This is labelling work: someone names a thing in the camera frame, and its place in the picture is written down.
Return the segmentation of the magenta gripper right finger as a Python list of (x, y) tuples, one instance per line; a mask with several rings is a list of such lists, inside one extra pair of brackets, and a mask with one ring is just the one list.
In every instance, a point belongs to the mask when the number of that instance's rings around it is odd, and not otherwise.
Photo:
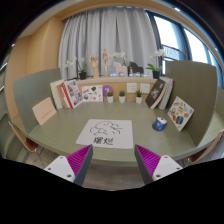
[(134, 155), (145, 185), (182, 169), (168, 155), (159, 156), (140, 145), (135, 145)]

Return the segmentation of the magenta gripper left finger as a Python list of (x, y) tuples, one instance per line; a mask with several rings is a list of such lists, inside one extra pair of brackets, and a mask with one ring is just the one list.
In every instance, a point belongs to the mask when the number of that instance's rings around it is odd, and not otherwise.
[(58, 156), (51, 162), (45, 171), (48, 171), (65, 180), (82, 186), (93, 156), (93, 146), (88, 145), (72, 153), (68, 157)]

